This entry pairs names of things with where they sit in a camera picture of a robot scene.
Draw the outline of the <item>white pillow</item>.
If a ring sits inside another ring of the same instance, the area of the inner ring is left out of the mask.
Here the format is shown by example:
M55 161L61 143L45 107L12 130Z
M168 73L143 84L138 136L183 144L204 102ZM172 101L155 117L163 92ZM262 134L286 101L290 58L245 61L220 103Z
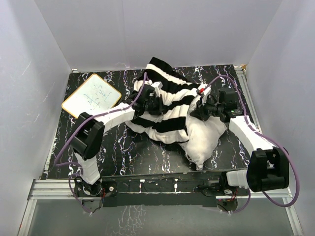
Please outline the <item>white pillow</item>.
M193 99L186 117L189 140L179 145L185 151L187 159L194 163L196 169L200 171L203 169L204 162L211 158L219 138L226 131L226 126L219 117L209 117L206 121L192 117L190 113L196 109L198 100L199 96Z

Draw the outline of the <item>black white striped pillowcase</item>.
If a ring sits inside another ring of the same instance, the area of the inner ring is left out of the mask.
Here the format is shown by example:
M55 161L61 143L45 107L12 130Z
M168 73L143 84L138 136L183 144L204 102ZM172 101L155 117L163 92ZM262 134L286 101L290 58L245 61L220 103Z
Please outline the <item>black white striped pillowcase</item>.
M165 144L187 142L186 118L200 85L192 83L156 57L151 58L144 72L148 76L146 84L162 83L163 113L151 115L144 112L140 117L127 121L126 125L136 133L146 133L154 141Z

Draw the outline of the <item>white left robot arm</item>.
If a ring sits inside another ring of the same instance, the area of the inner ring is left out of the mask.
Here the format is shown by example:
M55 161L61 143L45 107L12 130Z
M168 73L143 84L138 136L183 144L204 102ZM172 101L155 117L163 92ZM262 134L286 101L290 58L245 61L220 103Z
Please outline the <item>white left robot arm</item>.
M85 182L85 191L97 196L102 189L96 155L102 144L103 134L126 121L134 120L144 113L159 116L165 113L160 82L145 84L139 92L133 94L118 106L107 110L100 116L80 114L75 130L69 138L77 162L81 168L81 178Z

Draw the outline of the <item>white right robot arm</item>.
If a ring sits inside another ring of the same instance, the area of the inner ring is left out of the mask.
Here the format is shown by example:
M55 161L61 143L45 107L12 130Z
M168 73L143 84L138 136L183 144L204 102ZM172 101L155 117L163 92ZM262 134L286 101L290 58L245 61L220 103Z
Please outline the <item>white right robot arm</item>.
M287 188L289 161L284 151L258 135L246 110L238 108L236 91L221 88L218 99L207 95L205 88L199 89L197 94L200 98L191 115L202 121L218 117L221 122L227 123L229 131L234 133L251 155L247 169L222 172L216 188L225 195L231 195L237 187L253 192Z

